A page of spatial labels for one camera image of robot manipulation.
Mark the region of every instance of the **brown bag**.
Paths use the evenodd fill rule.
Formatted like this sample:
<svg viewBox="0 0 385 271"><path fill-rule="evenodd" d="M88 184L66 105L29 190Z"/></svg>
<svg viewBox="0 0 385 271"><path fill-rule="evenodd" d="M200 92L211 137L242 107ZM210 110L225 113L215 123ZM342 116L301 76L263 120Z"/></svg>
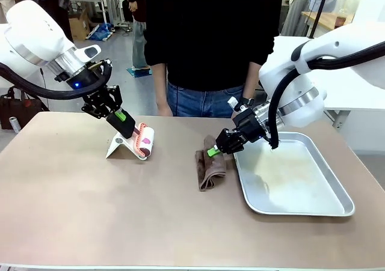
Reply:
<svg viewBox="0 0 385 271"><path fill-rule="evenodd" d="M14 89L21 91L21 100L14 98ZM6 95L0 96L0 124L4 130L12 130L10 117L16 117L23 128L41 111L49 111L49 109L39 97L27 95L26 92L15 86L9 88Z"/></svg>

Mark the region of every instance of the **bag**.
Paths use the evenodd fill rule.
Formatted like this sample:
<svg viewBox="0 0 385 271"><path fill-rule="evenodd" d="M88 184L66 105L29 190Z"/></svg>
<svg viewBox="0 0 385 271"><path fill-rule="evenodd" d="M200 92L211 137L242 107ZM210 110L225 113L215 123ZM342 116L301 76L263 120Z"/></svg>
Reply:
<svg viewBox="0 0 385 271"><path fill-rule="evenodd" d="M39 97L27 95L23 90L17 89L21 91L21 100L15 99L14 89L17 88L13 86L6 95L0 96L0 124L4 130L12 130L10 117L16 117L23 128L37 113L49 111Z"/></svg>
<svg viewBox="0 0 385 271"><path fill-rule="evenodd" d="M111 28L112 25L110 23L97 25L87 36L87 39L93 41L107 41L107 39L112 35L112 32L110 31Z"/></svg>

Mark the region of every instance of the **white plastic holder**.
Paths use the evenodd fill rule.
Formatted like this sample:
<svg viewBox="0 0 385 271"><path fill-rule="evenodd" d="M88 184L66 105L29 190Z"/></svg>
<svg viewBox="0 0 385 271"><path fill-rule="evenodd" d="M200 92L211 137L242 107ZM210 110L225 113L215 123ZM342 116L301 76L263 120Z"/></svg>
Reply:
<svg viewBox="0 0 385 271"><path fill-rule="evenodd" d="M130 150L131 152L133 152L133 154L135 156L137 156L138 159L140 160L146 160L147 157L141 157L139 156L135 150L134 150L134 144L135 144L135 140L133 137L129 138L129 139L126 139L125 137L123 137L119 132L116 133L115 137L112 139L112 142L111 142L111 145L109 146L109 149L108 149L108 152L107 152L107 155L106 155L106 159L108 157L110 157L110 155L120 146L120 145L124 145L125 147L128 148L128 150Z"/></svg>

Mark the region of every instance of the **wire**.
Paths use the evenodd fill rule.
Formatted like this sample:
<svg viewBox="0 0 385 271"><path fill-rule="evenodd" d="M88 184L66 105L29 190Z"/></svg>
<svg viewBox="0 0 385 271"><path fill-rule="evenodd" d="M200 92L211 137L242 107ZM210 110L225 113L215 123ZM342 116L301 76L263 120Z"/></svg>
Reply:
<svg viewBox="0 0 385 271"><path fill-rule="evenodd" d="M310 9L310 0L309 0L309 10L310 10L310 13L309 13L309 15L308 15L308 17L307 17L307 20L305 21L305 25L303 26L302 34L303 34L303 32L305 31L305 29L307 28L307 23L309 23L310 16L312 15L313 10L314 10L314 8L315 8L315 2L316 2L316 1L317 1L317 0L314 0L313 7L312 7L312 9Z"/></svg>
<svg viewBox="0 0 385 271"><path fill-rule="evenodd" d="M277 85L273 96L271 97L270 107L268 111L268 124L270 129L270 141L269 144L272 149L276 149L279 145L279 136L277 128L277 111L278 105L281 101L282 94L285 92L288 85L300 74L297 69L291 70Z"/></svg>
<svg viewBox="0 0 385 271"><path fill-rule="evenodd" d="M99 88L107 84L107 82L111 77L111 73L112 73L112 66L107 61L103 61L103 74L101 75L101 74L92 72L92 74L98 77L98 80L92 85L89 85L87 87L84 87L78 90L72 90L72 91L55 91L55 90L44 89L31 82L28 82L27 80L25 80L24 78L16 74L14 71L12 71L12 69L9 68L7 65L0 62L0 76L2 76L4 79L11 82L18 88L23 89L26 93L30 95L39 96L39 97L52 99L52 100L72 100L72 99L77 99L77 98L92 94L96 90L98 90Z"/></svg>
<svg viewBox="0 0 385 271"><path fill-rule="evenodd" d="M44 72L43 72L43 69L40 68L40 74L42 74L42 77L43 77L43 82L44 82L44 89L47 88L47 85L46 85L46 79L44 78Z"/></svg>
<svg viewBox="0 0 385 271"><path fill-rule="evenodd" d="M312 70L338 70L373 61L383 56L385 56L385 41L338 59L314 59L307 65Z"/></svg>
<svg viewBox="0 0 385 271"><path fill-rule="evenodd" d="M88 69L89 69L90 71L92 71L92 69L94 69L94 68L96 68L96 67L99 67L99 66L101 66L102 64L103 64L102 61L97 62L97 63L95 63L95 64L89 66Z"/></svg>
<svg viewBox="0 0 385 271"><path fill-rule="evenodd" d="M314 20L312 31L310 32L309 38L314 38L315 31L318 26L319 19L321 18L322 10L324 9L326 0L321 0L321 3L319 4L318 12Z"/></svg>

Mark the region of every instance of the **aluminum tray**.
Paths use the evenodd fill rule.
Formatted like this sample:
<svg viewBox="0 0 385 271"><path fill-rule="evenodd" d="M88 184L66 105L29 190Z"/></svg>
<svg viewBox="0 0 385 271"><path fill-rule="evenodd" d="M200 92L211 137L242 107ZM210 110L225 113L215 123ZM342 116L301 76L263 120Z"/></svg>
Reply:
<svg viewBox="0 0 385 271"><path fill-rule="evenodd" d="M280 146L258 140L235 154L243 194L255 212L267 215L347 217L354 203L313 141L280 132Z"/></svg>

